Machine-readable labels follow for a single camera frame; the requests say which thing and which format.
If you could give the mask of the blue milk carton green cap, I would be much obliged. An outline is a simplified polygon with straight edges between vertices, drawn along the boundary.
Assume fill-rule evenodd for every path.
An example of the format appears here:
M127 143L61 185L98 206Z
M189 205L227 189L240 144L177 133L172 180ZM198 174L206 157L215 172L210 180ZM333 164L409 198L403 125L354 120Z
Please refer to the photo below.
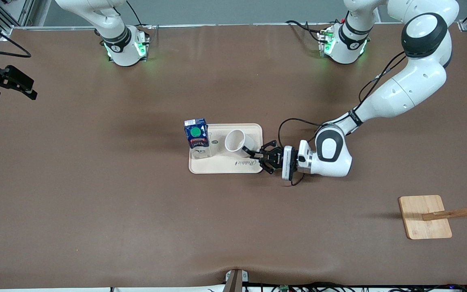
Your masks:
M204 118L186 120L184 122L184 131L192 159L204 159L213 156L208 124Z

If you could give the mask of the white mug black handle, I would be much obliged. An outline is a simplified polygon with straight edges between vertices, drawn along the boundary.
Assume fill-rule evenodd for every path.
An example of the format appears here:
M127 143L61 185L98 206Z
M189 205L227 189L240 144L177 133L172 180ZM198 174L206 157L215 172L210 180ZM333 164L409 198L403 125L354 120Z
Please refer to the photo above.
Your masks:
M240 129L235 129L228 133L224 145L228 152L239 157L250 157L251 152L257 150L257 144L254 139Z

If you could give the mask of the metal table edge clamp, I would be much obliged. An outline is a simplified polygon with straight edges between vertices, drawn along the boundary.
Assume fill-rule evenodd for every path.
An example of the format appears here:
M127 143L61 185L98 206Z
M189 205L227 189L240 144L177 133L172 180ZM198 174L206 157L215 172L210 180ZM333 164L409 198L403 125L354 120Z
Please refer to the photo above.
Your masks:
M225 280L223 292L249 292L246 286L249 283L247 271L239 269L229 270L225 275Z

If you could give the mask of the wooden mug stand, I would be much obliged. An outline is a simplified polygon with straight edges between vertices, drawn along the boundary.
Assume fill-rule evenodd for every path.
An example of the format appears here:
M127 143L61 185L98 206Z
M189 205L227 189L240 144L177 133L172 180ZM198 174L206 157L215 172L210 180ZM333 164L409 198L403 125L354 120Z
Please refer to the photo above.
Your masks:
M402 196L398 203L410 240L451 238L449 219L467 217L467 207L446 210L439 195Z

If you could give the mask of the beige tray with dog print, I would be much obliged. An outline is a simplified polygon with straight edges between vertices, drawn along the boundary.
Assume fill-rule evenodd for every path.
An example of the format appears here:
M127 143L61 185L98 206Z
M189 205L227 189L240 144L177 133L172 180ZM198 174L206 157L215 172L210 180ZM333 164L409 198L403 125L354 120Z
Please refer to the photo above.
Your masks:
M194 174L257 174L262 171L258 160L242 157L237 152L230 152L225 147L228 133L234 130L244 131L254 139L256 150L263 145L263 130L256 123L209 124L208 132L212 157L195 159L189 151L189 170Z

